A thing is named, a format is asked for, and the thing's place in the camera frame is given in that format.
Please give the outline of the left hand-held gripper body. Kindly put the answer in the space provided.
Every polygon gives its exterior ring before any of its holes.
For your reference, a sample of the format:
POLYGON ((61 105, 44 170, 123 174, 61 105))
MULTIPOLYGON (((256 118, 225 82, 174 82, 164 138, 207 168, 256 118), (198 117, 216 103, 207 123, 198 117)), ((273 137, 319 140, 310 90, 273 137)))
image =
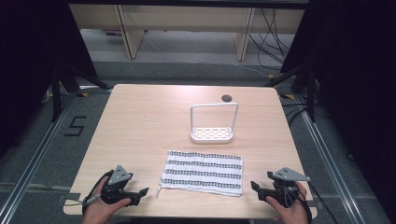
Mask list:
POLYGON ((139 197, 135 192, 126 192, 124 187, 132 179, 133 174, 128 173, 121 165, 114 170, 110 170, 107 174, 107 181, 101 190, 101 199, 107 204, 117 203, 122 199, 131 197, 139 197))

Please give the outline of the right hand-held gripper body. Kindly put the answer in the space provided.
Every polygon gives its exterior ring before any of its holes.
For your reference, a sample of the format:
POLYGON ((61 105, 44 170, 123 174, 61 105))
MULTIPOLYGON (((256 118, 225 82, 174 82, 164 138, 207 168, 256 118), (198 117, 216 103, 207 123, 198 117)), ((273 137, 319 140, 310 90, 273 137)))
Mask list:
POLYGON ((270 197, 276 199, 285 208, 293 206, 294 201, 298 199, 300 193, 295 182, 310 182, 311 178, 302 175, 288 167, 283 167, 276 172, 267 172, 267 176, 273 180, 273 189, 263 189, 270 191, 270 197))

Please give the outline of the person's right hand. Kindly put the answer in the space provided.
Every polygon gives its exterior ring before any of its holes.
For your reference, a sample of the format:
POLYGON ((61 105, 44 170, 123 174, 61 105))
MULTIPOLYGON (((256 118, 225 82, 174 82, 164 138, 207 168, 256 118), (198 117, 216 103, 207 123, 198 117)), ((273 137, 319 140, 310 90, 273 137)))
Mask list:
POLYGON ((283 224, 309 224, 309 218, 304 208, 306 202, 306 189, 300 182, 295 182, 300 193, 299 198, 294 201, 291 208, 285 208, 276 199, 267 196, 267 202, 277 211, 277 215, 273 217, 273 221, 281 221, 283 224))

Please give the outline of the person's left hand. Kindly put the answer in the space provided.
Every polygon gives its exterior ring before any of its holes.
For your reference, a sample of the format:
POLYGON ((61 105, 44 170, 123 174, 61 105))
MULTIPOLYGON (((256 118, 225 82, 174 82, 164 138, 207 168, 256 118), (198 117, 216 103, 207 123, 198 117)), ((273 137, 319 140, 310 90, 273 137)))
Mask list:
POLYGON ((130 199, 122 199, 117 203, 107 204, 98 198, 85 210, 81 224, 109 224, 113 214, 130 203, 130 199))

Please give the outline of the white striped towel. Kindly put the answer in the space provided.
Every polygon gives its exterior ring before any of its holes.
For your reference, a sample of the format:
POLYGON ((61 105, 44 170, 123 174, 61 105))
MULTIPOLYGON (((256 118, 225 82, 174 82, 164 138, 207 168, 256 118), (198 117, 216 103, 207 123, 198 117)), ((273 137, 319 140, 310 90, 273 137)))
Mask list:
POLYGON ((160 186, 240 197, 243 159, 234 155, 170 150, 160 186))

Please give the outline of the white plastic rack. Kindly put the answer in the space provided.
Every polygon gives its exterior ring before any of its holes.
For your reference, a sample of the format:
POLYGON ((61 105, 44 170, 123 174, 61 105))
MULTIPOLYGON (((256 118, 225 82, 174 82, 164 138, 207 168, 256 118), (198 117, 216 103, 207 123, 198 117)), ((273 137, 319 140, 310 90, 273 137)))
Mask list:
POLYGON ((192 105, 190 136, 195 144, 228 144, 233 140, 238 103, 192 105))

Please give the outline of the black metal stand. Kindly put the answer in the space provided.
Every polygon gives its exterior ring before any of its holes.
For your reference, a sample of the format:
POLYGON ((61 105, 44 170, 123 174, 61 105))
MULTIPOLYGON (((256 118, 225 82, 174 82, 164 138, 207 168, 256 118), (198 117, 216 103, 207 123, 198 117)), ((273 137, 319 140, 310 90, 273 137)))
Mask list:
POLYGON ((271 80, 264 84, 264 87, 274 87, 277 84, 294 77, 294 81, 290 87, 293 93, 302 93, 307 90, 307 113, 312 122, 315 122, 314 115, 314 99, 315 99, 315 74, 310 65, 304 63, 297 65, 295 68, 289 70, 278 78, 271 80))
POLYGON ((91 82, 103 90, 110 90, 111 87, 105 82, 99 80, 96 76, 90 76, 75 66, 66 63, 57 63, 51 72, 51 87, 52 87, 52 102, 53 102, 53 115, 52 121, 60 117, 62 112, 61 91, 60 85, 63 85, 66 92, 78 93, 80 86, 78 85, 75 77, 82 77, 83 79, 91 82))

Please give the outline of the black curtain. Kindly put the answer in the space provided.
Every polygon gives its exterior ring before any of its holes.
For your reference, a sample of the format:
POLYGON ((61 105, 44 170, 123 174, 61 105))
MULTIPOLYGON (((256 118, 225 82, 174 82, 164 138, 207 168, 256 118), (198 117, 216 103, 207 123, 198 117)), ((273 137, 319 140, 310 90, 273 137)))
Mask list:
POLYGON ((396 223, 396 0, 307 0, 282 69, 311 66, 338 132, 396 223))
POLYGON ((65 64, 96 75, 67 0, 0 0, 0 158, 65 64))

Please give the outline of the light wooden bench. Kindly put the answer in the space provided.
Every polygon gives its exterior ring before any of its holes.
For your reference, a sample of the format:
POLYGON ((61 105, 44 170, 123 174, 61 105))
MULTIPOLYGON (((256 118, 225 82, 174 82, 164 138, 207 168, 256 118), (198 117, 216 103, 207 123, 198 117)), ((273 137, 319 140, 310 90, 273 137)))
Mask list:
POLYGON ((119 30, 127 57, 136 57, 143 33, 193 31, 232 33, 238 61, 245 59, 248 35, 269 30, 266 21, 275 19, 278 34, 297 32, 304 12, 301 9, 268 7, 169 7, 71 4, 80 29, 119 30))

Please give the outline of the aluminium floor rail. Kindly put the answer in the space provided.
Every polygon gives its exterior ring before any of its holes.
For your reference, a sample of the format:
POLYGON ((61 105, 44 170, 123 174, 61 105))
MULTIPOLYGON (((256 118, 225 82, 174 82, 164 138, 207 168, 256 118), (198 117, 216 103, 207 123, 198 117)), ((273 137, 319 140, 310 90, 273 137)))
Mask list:
POLYGON ((68 111, 68 108, 73 103, 76 98, 75 93, 68 93, 64 102, 61 106, 61 112, 58 117, 50 123, 44 137, 42 138, 40 144, 35 150, 33 157, 29 160, 27 166, 25 167, 23 173, 21 174, 19 180, 14 185, 12 191, 7 197, 7 200, 0 208, 0 224, 8 224, 15 214, 21 200, 28 189, 33 177, 35 176, 40 164, 44 160, 53 139, 55 138, 64 117, 68 111))
POLYGON ((347 182, 343 178, 335 159, 332 156, 328 146, 326 145, 322 134, 320 133, 317 124, 312 120, 308 112, 302 114, 305 126, 307 127, 313 141, 316 145, 318 153, 324 163, 324 166, 329 174, 330 180, 343 204, 346 213, 352 224, 365 224, 365 220, 361 214, 356 200, 354 199, 347 182))

